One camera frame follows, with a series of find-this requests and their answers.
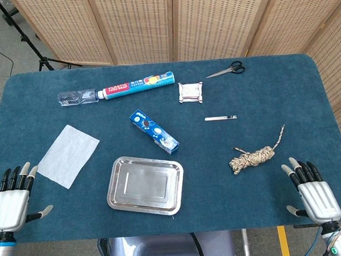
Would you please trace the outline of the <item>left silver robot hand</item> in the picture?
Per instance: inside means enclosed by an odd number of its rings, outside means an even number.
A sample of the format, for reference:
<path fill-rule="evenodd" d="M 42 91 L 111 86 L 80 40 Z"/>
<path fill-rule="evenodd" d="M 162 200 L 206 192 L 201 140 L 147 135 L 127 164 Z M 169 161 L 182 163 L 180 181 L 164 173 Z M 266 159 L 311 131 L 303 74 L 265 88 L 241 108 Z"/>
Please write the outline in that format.
<path fill-rule="evenodd" d="M 27 223 L 47 216 L 53 209 L 48 205 L 42 211 L 28 214 L 27 208 L 38 166 L 29 162 L 15 169 L 5 170 L 0 183 L 0 237 L 3 233 L 14 233 Z"/>

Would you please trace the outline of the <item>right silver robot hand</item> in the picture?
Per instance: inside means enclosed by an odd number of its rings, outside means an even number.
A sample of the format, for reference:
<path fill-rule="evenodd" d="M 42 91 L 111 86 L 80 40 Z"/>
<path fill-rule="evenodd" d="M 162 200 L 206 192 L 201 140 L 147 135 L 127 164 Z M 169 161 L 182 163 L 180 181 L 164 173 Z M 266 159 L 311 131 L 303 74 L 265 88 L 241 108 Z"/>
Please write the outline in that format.
<path fill-rule="evenodd" d="M 292 157 L 288 160 L 291 167 L 284 164 L 281 169 L 291 179 L 304 205 L 303 210 L 288 205 L 288 212 L 297 217 L 307 217 L 317 225 L 339 221 L 340 206 L 317 167 L 310 161 L 297 161 Z"/>

